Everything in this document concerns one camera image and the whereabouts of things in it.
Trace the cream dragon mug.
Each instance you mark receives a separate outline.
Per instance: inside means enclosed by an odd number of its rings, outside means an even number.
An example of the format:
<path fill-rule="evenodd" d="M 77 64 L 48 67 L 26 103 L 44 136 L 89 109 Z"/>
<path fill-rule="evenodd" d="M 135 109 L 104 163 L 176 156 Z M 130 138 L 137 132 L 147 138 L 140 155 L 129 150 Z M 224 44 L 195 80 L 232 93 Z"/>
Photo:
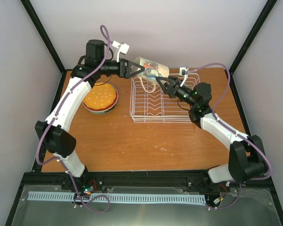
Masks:
<path fill-rule="evenodd" d="M 165 65 L 159 64 L 152 60 L 148 60 L 142 57 L 137 57 L 134 60 L 134 63 L 143 66 L 144 71 L 140 72 L 136 75 L 136 77 L 140 80 L 141 86 L 143 90 L 147 93 L 153 93 L 159 84 L 156 81 L 157 77 L 168 78 L 169 77 L 169 68 Z M 152 90 L 149 90 L 143 84 L 143 80 L 148 81 L 152 84 Z"/>

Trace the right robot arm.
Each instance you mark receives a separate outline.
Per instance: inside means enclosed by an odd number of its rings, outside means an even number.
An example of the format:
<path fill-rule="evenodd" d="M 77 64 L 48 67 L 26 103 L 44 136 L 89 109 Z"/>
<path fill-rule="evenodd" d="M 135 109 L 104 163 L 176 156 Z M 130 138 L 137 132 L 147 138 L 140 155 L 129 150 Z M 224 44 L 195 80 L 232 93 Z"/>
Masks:
<path fill-rule="evenodd" d="M 188 113 L 192 123 L 213 135 L 229 150 L 228 164 L 208 170 L 212 183 L 264 180 L 270 176 L 270 164 L 263 153 L 262 140 L 236 130 L 211 109 L 210 84 L 201 82 L 191 89 L 176 77 L 157 77 L 156 81 L 170 98 L 176 97 L 190 106 Z"/>

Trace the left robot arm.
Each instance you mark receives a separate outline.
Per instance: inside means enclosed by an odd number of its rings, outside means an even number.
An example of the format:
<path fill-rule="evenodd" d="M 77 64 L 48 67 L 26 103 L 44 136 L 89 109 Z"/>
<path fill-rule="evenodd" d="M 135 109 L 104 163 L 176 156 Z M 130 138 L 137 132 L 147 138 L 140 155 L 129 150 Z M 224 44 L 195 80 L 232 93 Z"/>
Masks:
<path fill-rule="evenodd" d="M 52 153 L 53 159 L 61 162 L 67 174 L 73 176 L 72 184 L 77 189 L 85 189 L 89 178 L 84 175 L 88 170 L 75 152 L 76 139 L 69 134 L 71 122 L 81 102 L 102 75 L 130 79 L 145 70 L 143 66 L 120 57 L 128 50 L 129 45 L 117 41 L 88 41 L 86 53 L 73 69 L 68 87 L 58 104 L 45 121 L 38 121 L 35 125 L 40 139 L 37 151 L 44 146 Z"/>

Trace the orange dotted plate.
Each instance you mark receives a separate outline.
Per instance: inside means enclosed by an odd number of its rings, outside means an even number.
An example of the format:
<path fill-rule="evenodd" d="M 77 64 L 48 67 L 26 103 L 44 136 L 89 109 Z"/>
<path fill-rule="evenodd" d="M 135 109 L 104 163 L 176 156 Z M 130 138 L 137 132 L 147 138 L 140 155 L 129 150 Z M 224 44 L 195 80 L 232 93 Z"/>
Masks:
<path fill-rule="evenodd" d="M 92 111 L 104 111 L 113 107 L 118 99 L 118 92 L 109 83 L 96 83 L 83 99 L 83 105 Z"/>

